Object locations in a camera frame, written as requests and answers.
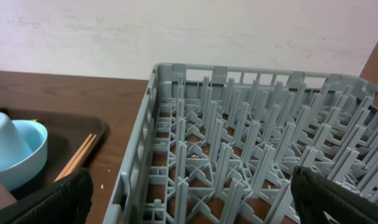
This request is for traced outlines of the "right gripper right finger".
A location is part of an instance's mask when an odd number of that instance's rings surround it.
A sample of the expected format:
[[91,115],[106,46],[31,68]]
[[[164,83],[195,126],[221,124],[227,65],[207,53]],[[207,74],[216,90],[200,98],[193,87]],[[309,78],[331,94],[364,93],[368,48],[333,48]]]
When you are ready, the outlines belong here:
[[378,205],[313,172],[295,166],[290,184],[301,223],[378,223]]

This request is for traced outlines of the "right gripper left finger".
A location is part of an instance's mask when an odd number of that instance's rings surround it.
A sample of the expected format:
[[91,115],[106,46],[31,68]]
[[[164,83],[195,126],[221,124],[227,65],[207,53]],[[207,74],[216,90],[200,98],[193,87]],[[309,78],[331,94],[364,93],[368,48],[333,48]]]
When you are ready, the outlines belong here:
[[92,206],[93,181],[81,168],[0,209],[0,224],[86,222]]

